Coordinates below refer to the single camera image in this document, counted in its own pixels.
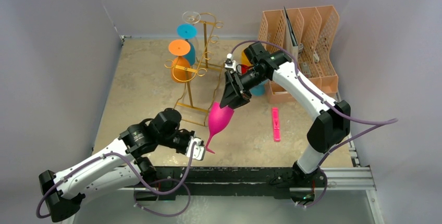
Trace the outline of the light blue wine glass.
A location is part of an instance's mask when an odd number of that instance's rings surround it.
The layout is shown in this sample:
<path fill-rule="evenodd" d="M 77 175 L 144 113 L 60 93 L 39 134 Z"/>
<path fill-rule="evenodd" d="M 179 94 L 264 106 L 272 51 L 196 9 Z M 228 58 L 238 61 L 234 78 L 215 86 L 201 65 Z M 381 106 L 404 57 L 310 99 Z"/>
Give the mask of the light blue wine glass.
<path fill-rule="evenodd" d="M 265 94 L 265 85 L 267 83 L 266 81 L 261 82 L 257 86 L 250 89 L 250 92 L 253 96 L 263 96 Z"/>

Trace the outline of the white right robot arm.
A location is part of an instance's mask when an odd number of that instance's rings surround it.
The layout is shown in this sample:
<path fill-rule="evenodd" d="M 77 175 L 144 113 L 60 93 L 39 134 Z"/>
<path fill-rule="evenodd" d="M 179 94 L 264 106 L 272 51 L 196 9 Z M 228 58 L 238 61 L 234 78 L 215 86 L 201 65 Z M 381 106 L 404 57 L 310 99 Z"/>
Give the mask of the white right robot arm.
<path fill-rule="evenodd" d="M 263 45 L 263 41 L 249 41 L 245 54 L 252 68 L 244 74 L 237 72 L 232 53 L 227 54 L 226 83 L 219 107 L 234 110 L 246 105 L 251 100 L 250 90 L 265 80 L 274 81 L 295 98 L 313 120 L 307 133 L 309 143 L 292 173 L 294 182 L 305 186 L 312 181 L 325 154 L 349 134 L 351 107 L 318 89 L 298 70 L 289 52 L 280 49 L 270 53 Z"/>

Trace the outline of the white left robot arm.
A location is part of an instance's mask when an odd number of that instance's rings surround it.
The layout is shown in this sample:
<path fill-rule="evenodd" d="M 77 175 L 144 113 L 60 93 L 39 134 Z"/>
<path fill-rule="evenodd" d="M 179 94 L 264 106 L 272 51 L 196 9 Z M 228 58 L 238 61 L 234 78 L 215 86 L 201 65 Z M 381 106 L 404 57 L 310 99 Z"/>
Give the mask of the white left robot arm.
<path fill-rule="evenodd" d="M 130 125 L 101 151 L 62 171 L 47 170 L 39 175 L 42 199 L 36 216 L 60 222 L 76 214 L 83 201 L 94 193 L 104 193 L 140 184 L 155 195 L 188 190 L 185 179 L 188 166 L 180 179 L 157 177 L 157 171 L 146 154 L 158 146 L 174 149 L 190 160 L 202 160 L 203 140 L 194 131 L 180 128 L 179 111 L 166 108 L 154 118 Z"/>

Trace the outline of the yellow wine glass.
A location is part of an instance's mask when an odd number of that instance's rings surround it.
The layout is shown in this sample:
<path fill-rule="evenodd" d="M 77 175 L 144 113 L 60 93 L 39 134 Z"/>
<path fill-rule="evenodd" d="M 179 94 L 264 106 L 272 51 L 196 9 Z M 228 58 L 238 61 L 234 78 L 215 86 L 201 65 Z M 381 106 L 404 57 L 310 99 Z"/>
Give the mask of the yellow wine glass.
<path fill-rule="evenodd" d="M 247 58 L 247 56 L 245 55 L 244 51 L 241 52 L 241 64 L 242 65 L 246 65 L 246 66 L 250 66 L 250 62 Z"/>

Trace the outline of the magenta wine glass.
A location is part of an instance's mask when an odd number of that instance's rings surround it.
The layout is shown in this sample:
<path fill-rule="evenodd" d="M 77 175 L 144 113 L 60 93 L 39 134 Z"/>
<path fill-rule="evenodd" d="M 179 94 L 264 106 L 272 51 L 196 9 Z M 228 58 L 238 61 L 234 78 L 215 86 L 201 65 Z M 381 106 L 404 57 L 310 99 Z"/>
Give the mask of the magenta wine glass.
<path fill-rule="evenodd" d="M 210 149 L 210 143 L 212 138 L 223 131 L 230 123 L 234 114 L 234 110 L 228 106 L 221 108 L 219 102 L 214 102 L 213 106 L 208 115 L 208 130 L 209 137 L 205 145 L 207 152 L 215 154 L 215 152 Z"/>

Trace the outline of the red wine glass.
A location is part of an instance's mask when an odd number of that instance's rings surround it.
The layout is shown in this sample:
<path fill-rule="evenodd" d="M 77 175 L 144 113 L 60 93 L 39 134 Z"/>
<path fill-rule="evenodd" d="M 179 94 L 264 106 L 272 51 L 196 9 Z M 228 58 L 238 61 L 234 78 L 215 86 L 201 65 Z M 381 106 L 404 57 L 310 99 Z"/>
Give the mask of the red wine glass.
<path fill-rule="evenodd" d="M 240 64 L 241 74 L 245 74 L 249 69 L 250 67 L 248 65 Z"/>

